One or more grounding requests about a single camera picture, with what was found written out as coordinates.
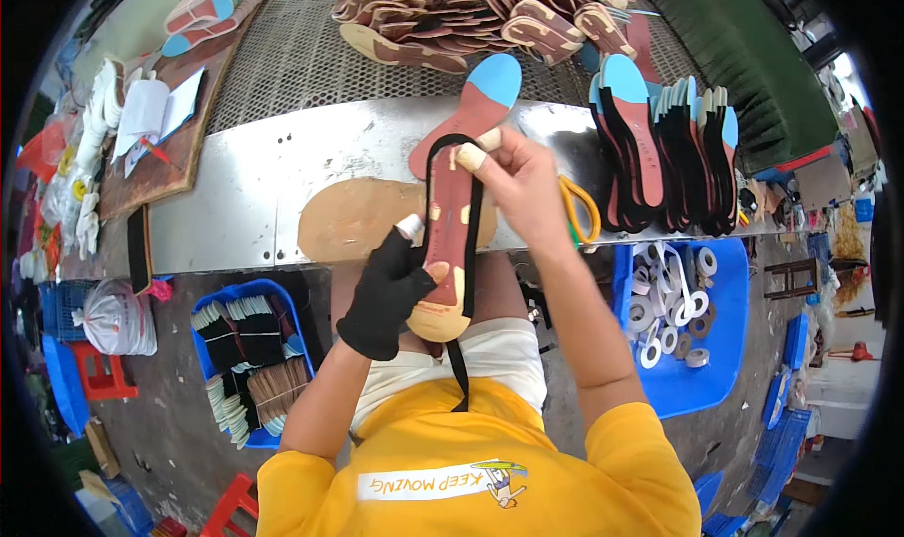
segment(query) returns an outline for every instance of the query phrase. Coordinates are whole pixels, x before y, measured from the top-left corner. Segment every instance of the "paper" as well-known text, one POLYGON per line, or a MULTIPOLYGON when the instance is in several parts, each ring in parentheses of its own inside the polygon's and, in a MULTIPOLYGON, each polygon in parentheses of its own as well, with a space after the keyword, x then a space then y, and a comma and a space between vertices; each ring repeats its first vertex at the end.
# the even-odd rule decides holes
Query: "paper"
POLYGON ((124 155, 142 136, 160 136, 169 88, 162 81, 136 80, 126 94, 113 159, 124 155))
MULTIPOLYGON (((163 143, 164 140, 182 126, 187 120, 194 115, 194 102, 198 98, 198 87, 201 84, 201 77, 204 73, 204 67, 201 67, 192 76, 179 84, 179 86, 170 92, 166 100, 166 106, 161 121, 159 135, 148 135, 147 141, 152 145, 163 143)), ((147 155, 147 148, 142 146, 140 142, 135 143, 126 156, 126 177, 135 169, 138 161, 147 155)))

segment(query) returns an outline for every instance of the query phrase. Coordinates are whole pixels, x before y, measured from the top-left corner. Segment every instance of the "cardboard box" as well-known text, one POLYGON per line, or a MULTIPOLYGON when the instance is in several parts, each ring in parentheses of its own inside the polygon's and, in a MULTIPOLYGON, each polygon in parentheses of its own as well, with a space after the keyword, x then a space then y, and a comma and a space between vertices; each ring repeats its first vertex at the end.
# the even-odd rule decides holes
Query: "cardboard box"
POLYGON ((91 450, 94 451, 97 463, 100 464, 100 469, 107 476, 107 480, 119 475, 119 462, 117 462, 116 455, 113 454, 113 449, 110 448, 107 433, 99 419, 91 418, 85 425, 85 435, 88 436, 91 450))

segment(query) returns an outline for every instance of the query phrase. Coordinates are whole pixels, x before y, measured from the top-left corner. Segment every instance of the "plastic bag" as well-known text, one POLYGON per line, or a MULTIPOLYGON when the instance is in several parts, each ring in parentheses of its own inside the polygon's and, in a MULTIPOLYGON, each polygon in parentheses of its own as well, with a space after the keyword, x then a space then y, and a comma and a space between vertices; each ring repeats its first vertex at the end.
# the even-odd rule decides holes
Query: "plastic bag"
POLYGON ((147 296, 136 297, 121 280, 103 280, 85 297, 85 306, 73 311, 73 324, 104 354, 157 352, 157 335, 147 296))

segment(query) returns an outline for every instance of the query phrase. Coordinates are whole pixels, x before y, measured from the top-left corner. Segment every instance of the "wooden board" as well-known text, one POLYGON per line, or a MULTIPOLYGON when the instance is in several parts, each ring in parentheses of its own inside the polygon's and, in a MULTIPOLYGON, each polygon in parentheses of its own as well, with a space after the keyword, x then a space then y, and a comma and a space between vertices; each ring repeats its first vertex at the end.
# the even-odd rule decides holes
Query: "wooden board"
MULTIPOLYGON (((314 262, 330 264, 365 260, 393 225, 426 205, 423 182, 357 178, 339 181, 318 192, 299 217, 299 247, 314 262)), ((485 247, 496 232, 496 209, 484 196, 477 246, 485 247)))
POLYGON ((156 61, 153 69, 157 72, 157 79, 164 81, 170 90, 189 79, 201 66, 205 68, 194 115, 159 147, 169 156, 172 164, 145 155, 126 179, 122 159, 113 165, 109 163, 109 156, 104 159, 104 179, 97 208, 101 220, 129 215, 139 205, 192 189, 204 142, 204 128, 216 103, 220 85, 236 48, 261 5, 235 31, 202 42, 180 56, 161 57, 156 61))

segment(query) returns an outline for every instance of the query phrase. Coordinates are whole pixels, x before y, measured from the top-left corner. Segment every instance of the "black fingerless glove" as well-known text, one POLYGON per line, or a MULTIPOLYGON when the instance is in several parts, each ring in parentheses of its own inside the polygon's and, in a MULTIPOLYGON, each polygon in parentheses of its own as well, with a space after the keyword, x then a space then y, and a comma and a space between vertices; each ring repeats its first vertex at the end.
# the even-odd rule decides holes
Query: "black fingerless glove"
POLYGON ((336 322, 336 331, 350 347, 374 361, 390 361, 399 353, 399 335, 412 309, 436 289, 420 267, 412 241, 396 227, 371 252, 352 307, 336 322))

